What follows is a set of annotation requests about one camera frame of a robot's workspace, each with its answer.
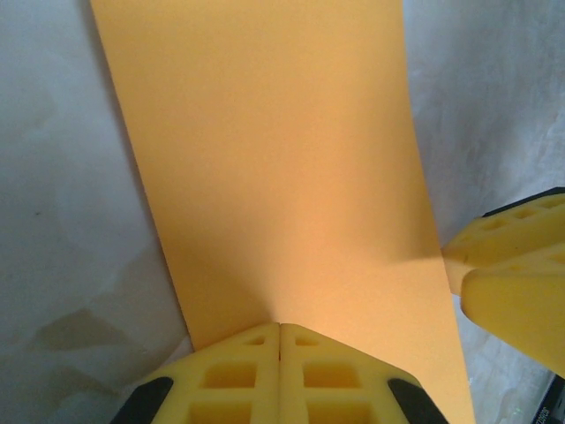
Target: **white background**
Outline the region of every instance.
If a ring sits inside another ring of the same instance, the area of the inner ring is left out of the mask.
[[[565,3],[404,7],[442,242],[565,186]],[[87,1],[0,0],[0,224],[3,422],[107,422],[190,351]],[[530,422],[547,371],[458,320],[477,423]]]

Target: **white fabric backdrop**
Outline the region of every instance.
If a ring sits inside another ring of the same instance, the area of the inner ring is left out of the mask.
[[[565,3],[404,6],[441,240],[565,185]],[[107,422],[190,351],[86,0],[0,0],[0,223],[3,422]],[[478,423],[529,422],[546,370],[458,319]]]

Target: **square hole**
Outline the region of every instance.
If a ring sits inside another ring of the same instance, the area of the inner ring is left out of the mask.
[[[555,199],[555,198],[547,199],[546,201],[542,201],[542,202],[539,203],[539,205],[542,208],[546,208],[546,209],[555,208],[555,207],[560,206],[562,204],[565,204],[565,197],[558,197],[557,199]]]
[[[491,221],[490,223],[486,223],[485,225],[483,225],[482,229],[484,231],[493,231],[493,230],[498,230],[499,228],[503,227],[504,225],[506,225],[506,221],[504,221],[502,219],[495,219],[495,220]]]
[[[295,339],[295,343],[297,346],[317,346],[319,343],[316,340],[312,340],[311,338],[298,336]]]
[[[250,402],[198,402],[191,405],[190,424],[250,424]]]
[[[215,364],[204,375],[204,389],[234,389],[255,387],[257,366],[247,362]]]
[[[359,377],[354,367],[344,363],[304,364],[304,386],[325,388],[360,387]]]
[[[378,424],[366,402],[308,402],[308,424]]]
[[[554,254],[553,256],[550,257],[550,259],[552,261],[556,261],[565,265],[565,252],[561,252],[560,254]]]
[[[525,218],[527,218],[527,217],[529,217],[529,216],[536,215],[536,212],[537,212],[537,210],[535,210],[535,209],[532,209],[532,208],[525,208],[525,209],[522,209],[522,210],[518,210],[518,211],[514,214],[514,216],[515,216],[516,218],[518,218],[518,219],[525,219]]]
[[[251,340],[249,340],[248,342],[245,343],[246,345],[251,345],[251,346],[261,346],[265,344],[265,337],[264,336],[258,336],[256,338],[252,338]]]

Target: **orange paper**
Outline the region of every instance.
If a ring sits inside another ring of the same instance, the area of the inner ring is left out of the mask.
[[[195,347],[292,322],[473,422],[400,0],[94,0]]]

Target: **black rubber edge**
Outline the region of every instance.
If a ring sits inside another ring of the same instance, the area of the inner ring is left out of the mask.
[[[159,377],[141,384],[128,397],[110,424],[151,424],[172,386],[173,380],[169,377]]]
[[[388,380],[388,387],[410,424],[449,424],[421,387],[401,378]]]
[[[562,424],[564,421],[565,380],[556,375],[531,424]]]
[[[515,201],[514,203],[510,203],[509,205],[503,206],[501,208],[497,208],[495,210],[491,210],[490,212],[486,212],[483,215],[483,218],[488,218],[489,216],[500,214],[500,212],[504,212],[505,210],[515,208],[516,206],[524,205],[530,201],[535,201],[536,199],[541,199],[542,197],[555,196],[556,194],[564,194],[564,193],[565,193],[565,187],[551,188],[549,190],[545,190],[544,192],[534,194],[533,196],[526,197],[525,199],[521,199],[520,201]]]

